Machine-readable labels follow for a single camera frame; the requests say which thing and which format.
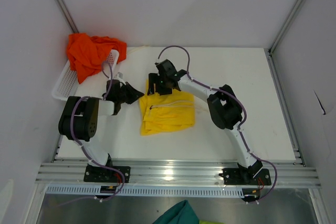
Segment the yellow shorts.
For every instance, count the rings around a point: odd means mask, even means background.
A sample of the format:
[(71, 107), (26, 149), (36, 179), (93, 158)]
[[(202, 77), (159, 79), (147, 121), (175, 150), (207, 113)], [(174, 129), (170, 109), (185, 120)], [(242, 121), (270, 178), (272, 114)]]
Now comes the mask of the yellow shorts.
[(195, 99), (188, 92), (173, 90), (171, 94), (157, 92), (139, 98), (142, 116), (140, 134), (182, 131), (195, 125)]

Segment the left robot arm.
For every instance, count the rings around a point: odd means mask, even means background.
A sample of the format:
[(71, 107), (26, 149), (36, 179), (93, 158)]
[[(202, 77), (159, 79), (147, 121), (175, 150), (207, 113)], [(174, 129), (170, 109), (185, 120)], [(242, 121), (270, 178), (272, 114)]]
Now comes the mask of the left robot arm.
[(114, 169), (109, 164), (110, 154), (100, 145), (97, 130), (98, 119), (102, 116), (117, 115), (121, 105), (133, 104), (144, 93), (135, 89), (128, 82), (118, 79), (108, 80), (102, 97), (69, 96), (61, 114), (58, 131), (67, 139), (75, 142), (91, 166), (95, 166), (95, 175), (108, 182), (114, 176)]

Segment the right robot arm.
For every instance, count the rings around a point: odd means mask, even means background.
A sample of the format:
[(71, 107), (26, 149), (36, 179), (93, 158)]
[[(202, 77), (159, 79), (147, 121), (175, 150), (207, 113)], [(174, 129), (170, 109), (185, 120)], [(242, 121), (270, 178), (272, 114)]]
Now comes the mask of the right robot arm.
[(232, 88), (224, 85), (213, 88), (192, 78), (188, 71), (177, 71), (169, 60), (155, 64), (157, 73), (149, 73), (148, 95), (172, 94), (173, 90), (184, 91), (206, 102), (212, 122), (226, 132), (237, 155), (240, 179), (251, 184), (258, 179), (262, 162), (251, 151), (242, 133), (246, 110), (236, 98)]

